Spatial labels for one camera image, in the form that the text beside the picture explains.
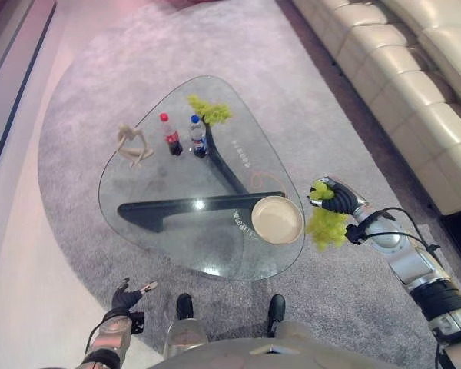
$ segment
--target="white leather sofa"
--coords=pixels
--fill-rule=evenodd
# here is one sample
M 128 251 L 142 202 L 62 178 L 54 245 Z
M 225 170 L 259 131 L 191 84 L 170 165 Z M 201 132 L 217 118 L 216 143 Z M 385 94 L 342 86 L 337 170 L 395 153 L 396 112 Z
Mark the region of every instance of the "white leather sofa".
M 441 214 L 461 211 L 461 0 L 293 0 Z

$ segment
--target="white floor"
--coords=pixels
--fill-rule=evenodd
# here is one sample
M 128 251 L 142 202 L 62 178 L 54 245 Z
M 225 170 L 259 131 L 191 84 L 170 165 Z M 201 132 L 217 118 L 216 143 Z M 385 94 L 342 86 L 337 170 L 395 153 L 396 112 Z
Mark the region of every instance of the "white floor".
M 104 314 L 49 227 L 38 187 L 38 140 L 51 94 L 73 58 L 102 29 L 149 1 L 57 0 L 0 160 L 0 369 L 76 367 Z M 132 338 L 123 368 L 160 359 Z

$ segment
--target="white bowl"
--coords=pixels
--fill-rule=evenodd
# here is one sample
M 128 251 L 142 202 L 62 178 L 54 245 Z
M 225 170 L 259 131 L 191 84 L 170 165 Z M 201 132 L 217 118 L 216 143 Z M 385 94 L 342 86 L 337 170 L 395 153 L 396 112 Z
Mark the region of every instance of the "white bowl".
M 268 196 L 254 205 L 251 221 L 256 233 L 271 244 L 291 244 L 303 233 L 299 208 L 288 198 Z

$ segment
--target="black cable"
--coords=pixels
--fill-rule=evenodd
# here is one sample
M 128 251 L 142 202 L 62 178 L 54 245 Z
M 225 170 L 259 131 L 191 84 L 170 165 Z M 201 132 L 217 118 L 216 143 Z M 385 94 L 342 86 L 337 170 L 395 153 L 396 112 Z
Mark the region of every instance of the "black cable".
M 440 344 L 437 343 L 437 349 L 436 349 L 436 369 L 439 369 L 439 350 L 440 350 Z
M 115 314 L 115 315 L 113 315 L 112 317 L 109 317 L 109 319 L 112 319 L 113 317 L 126 317 L 126 314 L 123 314 L 123 313 L 121 313 L 121 314 Z M 101 324 L 103 324 L 104 322 L 105 322 L 105 321 L 102 321 L 101 323 L 99 323 L 98 325 L 96 325 L 96 326 L 92 329 L 91 333 L 89 334 L 89 338 L 87 339 L 87 345 L 85 346 L 85 352 L 84 352 L 84 354 L 87 354 L 87 351 L 88 351 L 88 349 L 89 349 L 89 347 L 90 347 L 90 345 L 91 345 L 91 339 L 92 339 L 92 336 L 94 335 L 94 332 L 96 332 L 96 330 L 97 330 L 97 329 L 101 326 Z
M 388 211 L 388 210 L 398 210 L 398 211 L 401 211 L 401 212 L 403 212 L 403 213 L 409 218 L 409 220 L 412 222 L 413 227 L 415 228 L 416 233 L 419 235 L 420 239 L 415 238 L 415 237 L 413 237 L 413 236 L 409 236 L 409 237 L 415 238 L 418 242 L 420 242 L 420 243 L 424 246 L 425 250 L 426 250 L 434 259 L 436 259 L 436 261 L 437 261 L 437 263 L 439 263 L 440 267 L 441 267 L 442 269 L 444 269 L 443 264 L 440 262 L 440 259 L 439 259 L 439 257 L 436 255 L 436 252 L 435 252 L 435 250 L 436 250 L 437 248 L 439 248 L 440 246 L 439 246 L 439 245 L 436 245 L 436 244 L 431 244 L 431 245 L 429 245 L 429 244 L 427 243 L 427 241 L 425 241 L 425 238 L 422 236 L 422 232 L 420 232 L 420 229 L 419 229 L 418 226 L 416 225 L 416 223 L 415 223 L 415 221 L 413 220 L 413 218 L 412 218 L 412 216 L 410 215 L 410 213 L 409 213 L 408 211 L 406 211 L 405 209 L 397 208 L 397 207 L 395 207 L 395 206 L 389 207 L 389 208 L 384 208 L 384 209 L 383 209 L 383 211 Z
M 397 208 L 397 207 L 390 207 L 390 208 L 384 208 L 383 211 L 388 211 L 388 210 L 398 210 L 398 211 L 401 211 L 403 212 L 407 217 L 408 219 L 412 222 L 413 224 L 413 227 L 415 228 L 415 231 L 416 233 L 418 234 L 418 237 L 420 237 L 420 240 L 422 240 L 422 244 L 425 246 L 425 247 L 428 247 L 428 244 L 427 242 L 425 241 L 425 238 L 423 238 L 422 236 L 422 232 L 420 232 L 420 229 L 418 228 L 418 226 L 416 225 L 415 221 L 413 220 L 412 216 L 410 215 L 410 213 L 408 211 L 406 211 L 405 209 L 402 209 L 402 208 Z
M 367 238 L 372 238 L 376 236 L 390 236 L 392 234 L 396 234 L 398 236 L 407 236 L 410 238 L 413 238 L 414 240 L 417 240 L 420 244 L 424 244 L 422 240 L 420 240 L 418 237 L 413 236 L 410 233 L 404 233 L 404 232 L 380 232 L 380 233 L 372 233 L 372 234 L 367 234 L 365 237 L 363 237 L 364 240 Z
M 89 347 L 91 346 L 91 339 L 92 339 L 92 336 L 94 335 L 94 332 L 96 332 L 96 330 L 101 326 L 101 324 L 103 324 L 104 322 L 102 321 L 101 323 L 99 323 L 98 325 L 96 325 L 94 327 L 94 329 L 92 329 L 91 333 L 89 334 L 89 338 L 87 339 L 87 345 L 85 346 L 85 352 L 84 354 L 87 354 L 87 351 L 89 349 Z

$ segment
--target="bottle label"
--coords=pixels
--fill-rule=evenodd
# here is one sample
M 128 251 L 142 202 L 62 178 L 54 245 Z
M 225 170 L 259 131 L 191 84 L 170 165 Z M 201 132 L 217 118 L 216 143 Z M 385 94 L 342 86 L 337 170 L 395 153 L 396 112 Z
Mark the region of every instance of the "bottle label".
M 177 131 L 174 131 L 172 135 L 166 136 L 166 142 L 168 144 L 172 144 L 173 142 L 179 141 L 179 135 L 177 134 Z
M 195 150 L 205 149 L 205 143 L 203 140 L 193 140 L 193 147 Z

